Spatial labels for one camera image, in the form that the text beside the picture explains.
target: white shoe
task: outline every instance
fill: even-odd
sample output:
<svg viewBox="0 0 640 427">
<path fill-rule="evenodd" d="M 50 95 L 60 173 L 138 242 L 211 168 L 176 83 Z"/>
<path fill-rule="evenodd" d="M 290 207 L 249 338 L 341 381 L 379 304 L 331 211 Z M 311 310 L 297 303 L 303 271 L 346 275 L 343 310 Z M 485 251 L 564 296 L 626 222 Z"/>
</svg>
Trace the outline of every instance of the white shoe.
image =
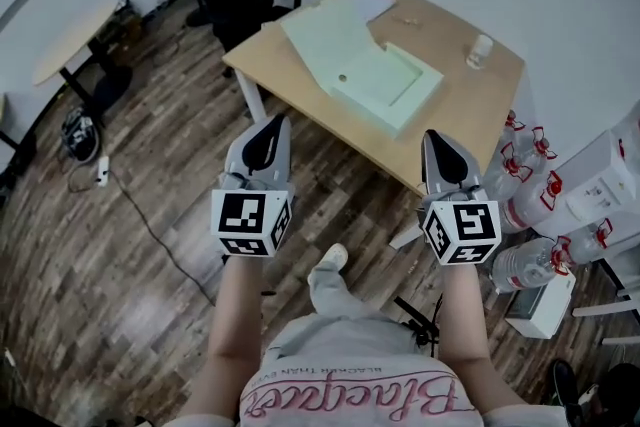
<svg viewBox="0 0 640 427">
<path fill-rule="evenodd" d="M 322 265 L 323 263 L 329 262 L 336 268 L 336 271 L 340 271 L 340 269 L 342 269 L 347 264 L 348 259 L 349 252 L 347 251 L 347 248 L 342 244 L 334 244 L 327 250 L 322 259 L 316 264 L 316 267 Z"/>
</svg>

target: gray pants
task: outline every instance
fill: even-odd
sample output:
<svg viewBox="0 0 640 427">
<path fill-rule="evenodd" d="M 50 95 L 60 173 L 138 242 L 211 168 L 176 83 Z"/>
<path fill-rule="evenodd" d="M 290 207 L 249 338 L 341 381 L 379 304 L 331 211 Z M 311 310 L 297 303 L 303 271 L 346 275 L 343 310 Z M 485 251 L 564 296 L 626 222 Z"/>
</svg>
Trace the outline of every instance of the gray pants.
<svg viewBox="0 0 640 427">
<path fill-rule="evenodd" d="M 309 275 L 309 292 L 316 313 L 289 322 L 267 348 L 262 366 L 297 354 L 323 328 L 338 321 L 365 322 L 369 330 L 376 326 L 376 334 L 393 339 L 394 346 L 399 343 L 406 347 L 406 353 L 416 351 L 413 333 L 351 295 L 333 263 L 322 262 L 314 267 Z"/>
</svg>

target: wooden floor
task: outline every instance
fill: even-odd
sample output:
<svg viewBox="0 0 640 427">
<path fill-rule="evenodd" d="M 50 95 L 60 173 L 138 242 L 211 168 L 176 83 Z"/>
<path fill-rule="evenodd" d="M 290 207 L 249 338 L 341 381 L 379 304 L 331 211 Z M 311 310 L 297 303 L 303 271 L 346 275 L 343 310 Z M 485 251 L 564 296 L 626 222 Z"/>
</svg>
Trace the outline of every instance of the wooden floor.
<svg viewBox="0 0 640 427">
<path fill-rule="evenodd" d="M 182 27 L 192 6 L 180 0 L 168 8 L 126 55 L 134 82 L 106 115 L 104 150 L 155 233 L 215 296 L 221 262 L 208 233 L 209 191 L 229 143 L 250 121 L 235 79 L 221 77 L 222 49 L 211 30 Z M 94 75 L 88 69 L 81 81 Z M 133 414 L 162 422 L 187 397 L 214 309 L 151 239 L 113 180 L 84 194 L 67 190 L 70 162 L 58 134 L 78 103 L 66 93 L 42 120 L 37 157 L 4 209 L 0 343 L 17 361 L 27 405 L 60 425 Z M 387 245 L 413 220 L 416 198 L 279 100 L 266 107 L 291 119 L 298 198 L 286 242 L 266 269 L 277 295 L 264 301 L 265 343 L 310 311 L 306 275 L 334 242 L 351 252 L 345 279 L 355 295 L 400 319 L 392 302 L 399 294 L 430 317 L 440 294 L 434 256 L 421 241 L 397 253 Z M 80 170 L 73 186 L 94 176 L 94 169 Z M 577 276 L 572 306 L 615 297 L 599 266 Z M 554 358 L 568 359 L 585 385 L 615 359 L 614 349 L 598 345 L 603 335 L 640 334 L 633 316 L 621 313 L 569 317 L 553 340 L 526 340 L 502 320 L 509 297 L 496 297 L 486 279 L 483 289 L 495 363 L 532 402 L 541 400 Z M 640 361 L 638 351 L 627 349 L 626 359 Z"/>
</svg>

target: person's arm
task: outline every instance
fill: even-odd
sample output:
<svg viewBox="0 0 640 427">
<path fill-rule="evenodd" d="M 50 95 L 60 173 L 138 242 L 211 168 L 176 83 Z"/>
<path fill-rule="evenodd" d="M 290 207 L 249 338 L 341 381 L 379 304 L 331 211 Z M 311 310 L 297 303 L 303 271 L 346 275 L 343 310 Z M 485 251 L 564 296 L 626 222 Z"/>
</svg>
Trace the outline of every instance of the person's arm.
<svg viewBox="0 0 640 427">
<path fill-rule="evenodd" d="M 442 273 L 439 359 L 456 373 L 481 414 L 526 404 L 491 363 L 475 265 L 445 265 Z"/>
<path fill-rule="evenodd" d="M 262 259 L 227 261 L 209 334 L 207 359 L 178 416 L 238 416 L 245 385 L 260 368 Z"/>
</svg>

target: white paper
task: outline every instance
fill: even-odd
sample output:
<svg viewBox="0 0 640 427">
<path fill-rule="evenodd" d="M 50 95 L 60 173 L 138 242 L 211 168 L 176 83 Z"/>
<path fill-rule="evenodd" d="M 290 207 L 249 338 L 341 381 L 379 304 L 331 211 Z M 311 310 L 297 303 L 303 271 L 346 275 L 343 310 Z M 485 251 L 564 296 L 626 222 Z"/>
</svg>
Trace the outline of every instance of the white paper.
<svg viewBox="0 0 640 427">
<path fill-rule="evenodd" d="M 396 3 L 396 0 L 353 0 L 365 23 L 377 18 Z"/>
</svg>

